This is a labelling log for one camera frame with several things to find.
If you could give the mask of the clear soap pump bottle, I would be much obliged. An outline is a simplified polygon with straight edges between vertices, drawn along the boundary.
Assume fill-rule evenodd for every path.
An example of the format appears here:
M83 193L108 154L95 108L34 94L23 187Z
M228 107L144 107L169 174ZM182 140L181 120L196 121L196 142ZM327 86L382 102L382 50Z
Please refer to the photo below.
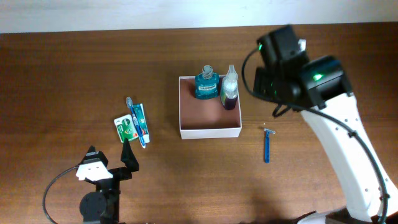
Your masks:
M238 99L238 74L234 65L230 65L221 82L220 100L224 109L233 110Z

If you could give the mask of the teal mouthwash bottle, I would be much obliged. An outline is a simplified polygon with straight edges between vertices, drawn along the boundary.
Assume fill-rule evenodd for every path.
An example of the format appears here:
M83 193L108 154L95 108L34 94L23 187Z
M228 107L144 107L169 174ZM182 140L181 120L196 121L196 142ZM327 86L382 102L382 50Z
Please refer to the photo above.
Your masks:
M195 77L195 97L199 100L209 100L218 96L219 75L213 67L205 65L200 74Z

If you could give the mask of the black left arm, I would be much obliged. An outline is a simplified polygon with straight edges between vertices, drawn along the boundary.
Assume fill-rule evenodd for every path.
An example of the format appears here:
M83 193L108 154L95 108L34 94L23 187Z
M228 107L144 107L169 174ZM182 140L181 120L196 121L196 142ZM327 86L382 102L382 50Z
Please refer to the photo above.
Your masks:
M139 163L128 139L123 142L121 162L124 163L123 167L108 169L105 154L90 146L78 164L78 179L95 186L95 191L87 193L80 202L83 223L120 223L120 182L132 179L132 173L139 171Z

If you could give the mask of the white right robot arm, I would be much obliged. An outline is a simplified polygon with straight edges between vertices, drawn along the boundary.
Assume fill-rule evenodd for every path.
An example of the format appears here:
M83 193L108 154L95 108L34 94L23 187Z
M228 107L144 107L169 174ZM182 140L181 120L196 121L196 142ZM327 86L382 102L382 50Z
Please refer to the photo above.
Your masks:
M397 187L366 134L353 88L340 61L327 55L310 60L305 41L291 26L257 40L264 66L256 70L252 94L277 103L274 116L298 111L321 142L346 203L312 212L300 223L396 223Z

